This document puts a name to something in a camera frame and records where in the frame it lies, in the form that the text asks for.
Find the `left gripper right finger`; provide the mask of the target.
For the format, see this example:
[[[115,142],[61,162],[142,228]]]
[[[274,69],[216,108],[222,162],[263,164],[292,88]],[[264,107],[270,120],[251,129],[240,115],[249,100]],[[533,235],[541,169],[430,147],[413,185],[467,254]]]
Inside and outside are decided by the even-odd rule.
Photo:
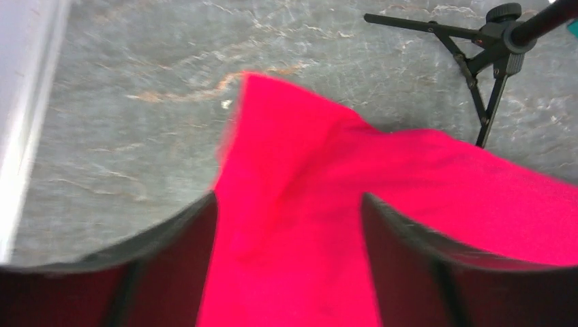
[[[366,193],[361,219],[384,326],[576,326],[577,268],[515,260],[417,223]]]

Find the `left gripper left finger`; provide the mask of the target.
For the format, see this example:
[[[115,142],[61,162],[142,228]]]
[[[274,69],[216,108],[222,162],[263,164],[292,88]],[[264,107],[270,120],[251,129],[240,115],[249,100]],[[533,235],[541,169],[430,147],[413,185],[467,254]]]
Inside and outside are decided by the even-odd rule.
[[[195,326],[217,199],[75,262],[1,268],[2,326]]]

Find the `red t-shirt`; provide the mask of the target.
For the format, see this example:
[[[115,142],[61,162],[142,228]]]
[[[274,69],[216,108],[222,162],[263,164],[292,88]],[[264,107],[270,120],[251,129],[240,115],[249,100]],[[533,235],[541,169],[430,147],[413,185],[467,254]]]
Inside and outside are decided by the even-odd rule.
[[[246,74],[214,189],[199,326],[447,326],[426,262],[390,234],[380,314],[363,194],[465,244],[577,263],[577,188],[434,129],[387,133],[294,84]]]

